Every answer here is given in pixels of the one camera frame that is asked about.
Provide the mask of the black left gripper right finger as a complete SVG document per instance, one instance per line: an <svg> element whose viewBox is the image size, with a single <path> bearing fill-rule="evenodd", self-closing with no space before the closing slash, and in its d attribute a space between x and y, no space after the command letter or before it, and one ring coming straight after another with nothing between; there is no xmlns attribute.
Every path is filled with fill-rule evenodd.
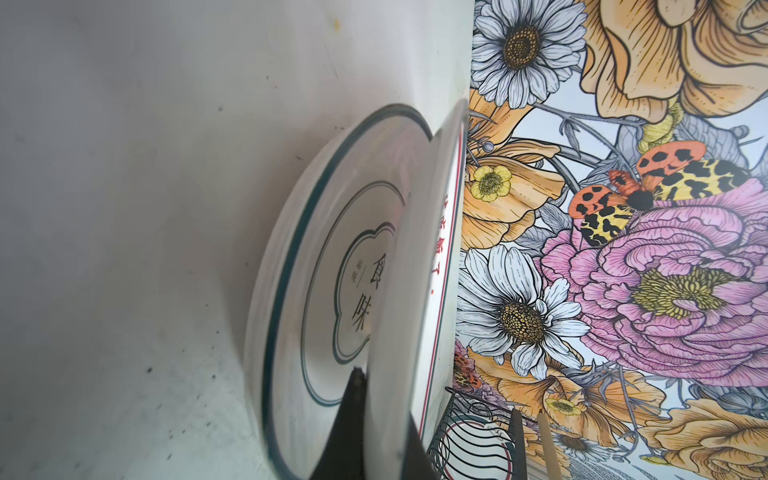
<svg viewBox="0 0 768 480"><path fill-rule="evenodd" d="M413 417L409 418L402 480L437 480L431 461L423 448Z"/></svg>

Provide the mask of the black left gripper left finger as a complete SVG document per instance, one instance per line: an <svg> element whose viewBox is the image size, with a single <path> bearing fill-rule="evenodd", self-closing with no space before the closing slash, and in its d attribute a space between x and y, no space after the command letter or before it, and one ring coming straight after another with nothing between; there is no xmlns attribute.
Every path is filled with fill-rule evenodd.
<svg viewBox="0 0 768 480"><path fill-rule="evenodd" d="M366 393L365 373L355 367L349 376L330 435L311 480L365 478L363 443Z"/></svg>

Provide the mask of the sunburst pattern white plate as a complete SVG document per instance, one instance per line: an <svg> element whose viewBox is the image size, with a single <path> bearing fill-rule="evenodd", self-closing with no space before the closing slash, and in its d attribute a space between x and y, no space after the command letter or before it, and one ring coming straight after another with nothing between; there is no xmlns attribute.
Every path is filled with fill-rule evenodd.
<svg viewBox="0 0 768 480"><path fill-rule="evenodd" d="M368 479L399 479L403 473L439 219L459 160L467 106L464 99L455 104L409 172L367 370L363 460Z"/></svg>

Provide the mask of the large white green-lined plate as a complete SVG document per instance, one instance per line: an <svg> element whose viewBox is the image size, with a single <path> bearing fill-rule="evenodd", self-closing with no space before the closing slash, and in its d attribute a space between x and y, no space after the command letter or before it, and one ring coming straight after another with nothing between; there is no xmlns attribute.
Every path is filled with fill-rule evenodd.
<svg viewBox="0 0 768 480"><path fill-rule="evenodd" d="M348 379L364 369L410 177L432 134L403 104L333 138L283 206L251 301L244 368L263 452L280 479L307 479Z"/></svg>

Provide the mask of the rearmost green red rimmed plate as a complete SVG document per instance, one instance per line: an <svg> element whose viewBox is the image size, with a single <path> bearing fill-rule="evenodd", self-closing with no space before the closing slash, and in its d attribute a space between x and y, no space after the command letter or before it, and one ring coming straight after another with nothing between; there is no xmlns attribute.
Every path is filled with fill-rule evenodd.
<svg viewBox="0 0 768 480"><path fill-rule="evenodd" d="M512 479L513 443L495 424L451 421L438 447L441 479Z"/></svg>

